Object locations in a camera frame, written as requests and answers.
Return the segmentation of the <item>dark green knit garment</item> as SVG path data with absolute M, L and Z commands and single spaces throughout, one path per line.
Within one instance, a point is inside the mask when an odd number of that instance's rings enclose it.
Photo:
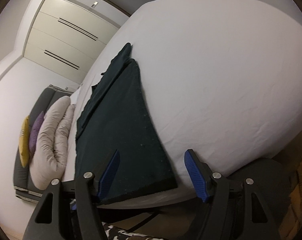
M 126 44 L 112 59 L 77 120 L 75 175 L 120 163 L 103 204 L 176 189 L 173 169 L 146 107 L 137 62 Z

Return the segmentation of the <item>grey sofa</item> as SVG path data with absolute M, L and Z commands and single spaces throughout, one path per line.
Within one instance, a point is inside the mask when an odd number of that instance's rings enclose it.
M 40 94 L 30 114 L 22 122 L 26 133 L 19 139 L 13 170 L 13 187 L 15 196 L 30 203 L 37 203 L 43 191 L 36 188 L 30 176 L 30 163 L 35 152 L 36 140 L 44 115 L 60 98 L 71 96 L 72 92 L 60 87 L 49 85 Z

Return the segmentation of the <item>beige folded duvet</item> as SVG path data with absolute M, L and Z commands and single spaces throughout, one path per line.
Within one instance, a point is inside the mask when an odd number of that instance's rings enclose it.
M 51 180 L 61 179 L 65 172 L 74 110 L 70 97 L 63 96 L 44 115 L 30 164 L 31 180 L 39 190 L 46 189 Z

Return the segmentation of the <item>yellow fabric at right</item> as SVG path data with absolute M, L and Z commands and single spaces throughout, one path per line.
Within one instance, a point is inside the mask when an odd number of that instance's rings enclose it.
M 296 171 L 293 190 L 290 193 L 290 205 L 279 228 L 281 239 L 294 239 L 302 228 L 302 160 Z

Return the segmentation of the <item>yellow cushion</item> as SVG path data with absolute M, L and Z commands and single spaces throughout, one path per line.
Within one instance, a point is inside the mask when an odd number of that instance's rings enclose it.
M 29 136 L 29 116 L 26 116 L 22 122 L 18 144 L 20 163 L 23 168 L 27 166 L 30 157 L 28 148 Z

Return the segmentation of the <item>purple cushion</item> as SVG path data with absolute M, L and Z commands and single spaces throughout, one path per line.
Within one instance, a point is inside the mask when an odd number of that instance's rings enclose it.
M 35 153 L 37 137 L 38 137 L 39 130 L 42 126 L 42 123 L 44 121 L 44 116 L 45 116 L 44 112 L 43 111 L 40 112 L 32 125 L 29 142 L 28 142 L 30 158 L 32 158 Z

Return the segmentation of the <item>white bed mattress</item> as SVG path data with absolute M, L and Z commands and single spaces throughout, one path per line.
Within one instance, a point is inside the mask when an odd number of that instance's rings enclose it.
M 112 204 L 133 209 L 195 196 L 192 148 L 228 175 L 273 157 L 302 131 L 302 18 L 258 0 L 155 0 L 112 37 L 79 90 L 79 117 L 111 60 L 133 46 L 144 98 L 179 186 Z

